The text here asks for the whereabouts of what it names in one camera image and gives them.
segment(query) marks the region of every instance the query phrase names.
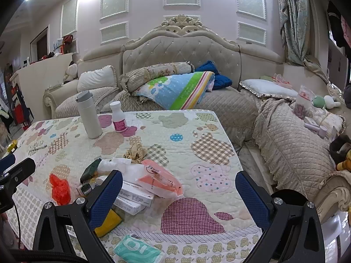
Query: green stripe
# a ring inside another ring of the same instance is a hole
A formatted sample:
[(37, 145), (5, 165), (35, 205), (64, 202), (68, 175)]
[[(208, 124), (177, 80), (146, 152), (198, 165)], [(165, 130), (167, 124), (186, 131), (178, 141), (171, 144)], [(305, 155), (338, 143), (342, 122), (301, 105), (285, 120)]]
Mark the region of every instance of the green stripe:
[(196, 88), (203, 74), (203, 72), (194, 73), (194, 75), (190, 78), (188, 84), (185, 86), (183, 91), (179, 94), (178, 98), (171, 105), (170, 110), (179, 110), (184, 105), (187, 98)]

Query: quilted tablecloth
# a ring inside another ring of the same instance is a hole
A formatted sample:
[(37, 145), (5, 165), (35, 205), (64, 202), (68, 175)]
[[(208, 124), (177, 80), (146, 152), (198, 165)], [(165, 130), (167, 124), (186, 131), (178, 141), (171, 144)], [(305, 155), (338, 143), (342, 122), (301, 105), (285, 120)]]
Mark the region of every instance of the quilted tablecloth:
[[(183, 185), (184, 198), (155, 197), (151, 207), (132, 216), (101, 240), (112, 255), (123, 235), (134, 232), (167, 254), (166, 263), (241, 262), (261, 236), (235, 188), (239, 159), (212, 111), (127, 112), (128, 129), (118, 133), (110, 114), (99, 115), (103, 134), (89, 139), (80, 117), (32, 124), (19, 139), (16, 163), (27, 157), (35, 173), (18, 186), (22, 242), (32, 248), (43, 204), (51, 198), (50, 173), (68, 180), (72, 201), (85, 168), (97, 158), (122, 155), (134, 143), (148, 149), (145, 158), (170, 171)], [(45, 148), (32, 150), (46, 144)], [(8, 217), (18, 230), (14, 209)], [(76, 238), (73, 246), (84, 256)]]

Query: gray thermos lid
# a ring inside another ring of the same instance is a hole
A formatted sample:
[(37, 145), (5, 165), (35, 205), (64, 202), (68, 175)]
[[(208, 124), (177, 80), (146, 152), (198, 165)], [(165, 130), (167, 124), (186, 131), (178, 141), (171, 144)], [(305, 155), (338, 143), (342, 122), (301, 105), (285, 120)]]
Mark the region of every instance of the gray thermos lid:
[(76, 100), (78, 103), (80, 103), (80, 102), (84, 102), (84, 101), (90, 99), (92, 96), (93, 96), (93, 94), (90, 93), (89, 90), (85, 90), (85, 91), (83, 91), (83, 92), (80, 92), (80, 93), (77, 95), (77, 97), (76, 97), (75, 100)]

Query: blue gripper pad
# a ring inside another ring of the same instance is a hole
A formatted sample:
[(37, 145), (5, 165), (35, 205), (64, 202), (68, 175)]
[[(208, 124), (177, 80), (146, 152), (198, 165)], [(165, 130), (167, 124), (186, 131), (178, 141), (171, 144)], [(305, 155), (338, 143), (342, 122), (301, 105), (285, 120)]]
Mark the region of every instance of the blue gripper pad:
[(256, 225), (267, 230), (271, 225), (269, 209), (241, 172), (237, 173), (235, 177), (235, 187)]
[(122, 173), (117, 171), (90, 209), (89, 226), (92, 230), (102, 226), (122, 188), (122, 184)]
[(10, 153), (8, 156), (4, 157), (0, 160), (0, 175), (11, 165), (15, 164), (16, 158), (15, 156)]

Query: silver screw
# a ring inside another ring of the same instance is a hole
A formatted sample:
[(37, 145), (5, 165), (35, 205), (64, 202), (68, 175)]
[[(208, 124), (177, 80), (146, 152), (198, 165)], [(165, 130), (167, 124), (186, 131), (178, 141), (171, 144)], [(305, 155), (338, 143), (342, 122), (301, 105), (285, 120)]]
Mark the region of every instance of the silver screw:
[(283, 200), (282, 200), (281, 198), (274, 198), (274, 202), (275, 202), (277, 205), (283, 204)]
[(47, 202), (47, 203), (45, 203), (45, 205), (44, 205), (44, 208), (45, 209), (49, 209), (49, 208), (51, 208), (52, 207), (52, 202)]
[(76, 202), (78, 205), (81, 205), (81, 204), (83, 204), (83, 203), (85, 202), (85, 198), (79, 197), (78, 199), (76, 199), (75, 202)]
[(310, 209), (313, 209), (315, 207), (315, 204), (312, 203), (312, 202), (307, 202), (307, 206), (310, 208)]

